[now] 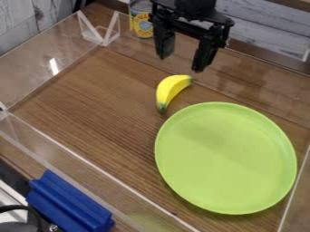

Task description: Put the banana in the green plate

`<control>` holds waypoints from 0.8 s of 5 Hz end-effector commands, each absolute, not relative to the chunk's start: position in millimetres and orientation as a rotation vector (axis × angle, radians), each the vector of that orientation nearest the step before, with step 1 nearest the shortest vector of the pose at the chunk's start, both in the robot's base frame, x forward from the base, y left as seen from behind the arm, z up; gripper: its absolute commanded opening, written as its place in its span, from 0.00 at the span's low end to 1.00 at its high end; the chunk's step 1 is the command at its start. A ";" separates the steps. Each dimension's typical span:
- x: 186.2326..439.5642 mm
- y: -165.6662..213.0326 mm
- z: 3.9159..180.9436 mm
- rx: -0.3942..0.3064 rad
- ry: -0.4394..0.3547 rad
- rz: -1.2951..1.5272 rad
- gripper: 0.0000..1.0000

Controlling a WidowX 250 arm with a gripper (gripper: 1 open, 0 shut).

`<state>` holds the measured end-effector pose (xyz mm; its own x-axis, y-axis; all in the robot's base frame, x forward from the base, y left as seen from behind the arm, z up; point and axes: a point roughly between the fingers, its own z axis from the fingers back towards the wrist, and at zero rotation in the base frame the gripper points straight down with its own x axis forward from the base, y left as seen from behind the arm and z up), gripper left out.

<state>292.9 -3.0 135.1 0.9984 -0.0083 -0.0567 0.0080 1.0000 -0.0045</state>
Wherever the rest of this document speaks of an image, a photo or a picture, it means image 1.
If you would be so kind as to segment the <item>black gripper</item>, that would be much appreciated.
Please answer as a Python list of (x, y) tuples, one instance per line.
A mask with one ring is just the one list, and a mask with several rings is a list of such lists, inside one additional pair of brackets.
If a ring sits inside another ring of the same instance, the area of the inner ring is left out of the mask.
[(215, 10), (216, 0), (149, 0), (156, 54), (161, 59), (175, 51), (175, 31), (200, 39), (191, 70), (202, 73), (224, 48), (235, 22)]

